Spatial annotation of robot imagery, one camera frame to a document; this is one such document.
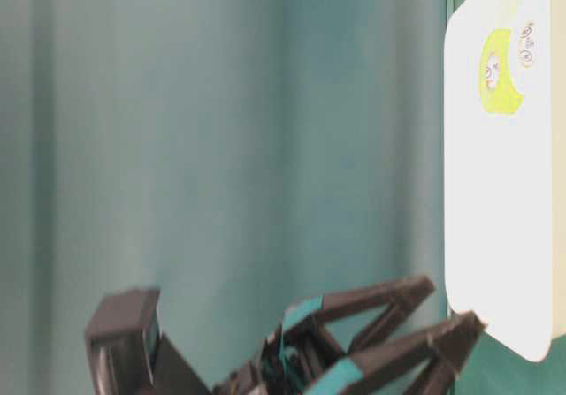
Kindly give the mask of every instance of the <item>teal backdrop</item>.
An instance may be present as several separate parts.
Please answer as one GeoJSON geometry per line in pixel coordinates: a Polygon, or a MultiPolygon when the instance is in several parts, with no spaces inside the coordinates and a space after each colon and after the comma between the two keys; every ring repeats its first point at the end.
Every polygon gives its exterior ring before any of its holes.
{"type": "MultiPolygon", "coordinates": [[[[208,384],[325,291],[427,273],[407,329],[444,317],[461,1],[0,0],[0,392],[93,393],[82,331],[133,285],[208,384]]],[[[456,393],[562,393],[563,345],[484,338],[456,393]]]]}

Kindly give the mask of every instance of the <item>cartoon eye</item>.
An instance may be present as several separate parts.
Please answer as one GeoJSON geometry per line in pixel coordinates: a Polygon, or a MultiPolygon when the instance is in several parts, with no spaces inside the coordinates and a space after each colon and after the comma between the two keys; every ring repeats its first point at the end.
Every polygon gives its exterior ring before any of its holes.
{"type": "Polygon", "coordinates": [[[523,32],[521,33],[521,38],[526,39],[528,36],[530,36],[532,33],[532,27],[531,25],[525,27],[523,29],[523,32]]]}
{"type": "Polygon", "coordinates": [[[532,62],[532,53],[529,50],[522,50],[520,55],[523,62],[525,63],[532,62]]]}

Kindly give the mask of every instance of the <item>yellow sticker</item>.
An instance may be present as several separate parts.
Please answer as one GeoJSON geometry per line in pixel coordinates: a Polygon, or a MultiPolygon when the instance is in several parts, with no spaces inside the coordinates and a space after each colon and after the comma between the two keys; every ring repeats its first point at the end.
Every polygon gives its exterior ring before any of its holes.
{"type": "Polygon", "coordinates": [[[479,66],[479,97],[491,114],[513,115],[524,96],[516,91],[509,72],[511,30],[493,31],[484,44],[479,66]]]}

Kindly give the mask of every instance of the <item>teal curtain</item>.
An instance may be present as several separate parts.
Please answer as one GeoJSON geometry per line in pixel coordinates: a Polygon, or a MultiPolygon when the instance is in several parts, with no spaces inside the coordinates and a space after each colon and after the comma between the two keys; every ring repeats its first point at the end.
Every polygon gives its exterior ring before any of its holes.
{"type": "Polygon", "coordinates": [[[208,384],[304,297],[426,273],[409,328],[445,316],[445,23],[446,0],[0,0],[0,392],[93,393],[82,331],[133,285],[208,384]]]}
{"type": "MultiPolygon", "coordinates": [[[[447,15],[465,0],[448,0],[447,15]]],[[[529,314],[525,305],[525,314],[529,314]]],[[[557,339],[548,357],[538,364],[525,361],[485,335],[474,349],[468,365],[455,385],[455,395],[564,393],[566,338],[557,339]]]]}

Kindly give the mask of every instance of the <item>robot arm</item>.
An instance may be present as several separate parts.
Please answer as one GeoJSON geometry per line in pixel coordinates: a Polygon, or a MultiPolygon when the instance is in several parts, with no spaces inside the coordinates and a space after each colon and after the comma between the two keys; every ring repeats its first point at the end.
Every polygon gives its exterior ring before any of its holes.
{"type": "Polygon", "coordinates": [[[427,277],[413,277],[306,300],[288,309],[261,350],[212,391],[161,333],[158,289],[108,296],[85,331],[96,394],[364,395],[428,360],[406,393],[444,395],[484,328],[473,313],[386,342],[433,289],[427,277]],[[348,350],[325,327],[383,306],[348,350]]]}

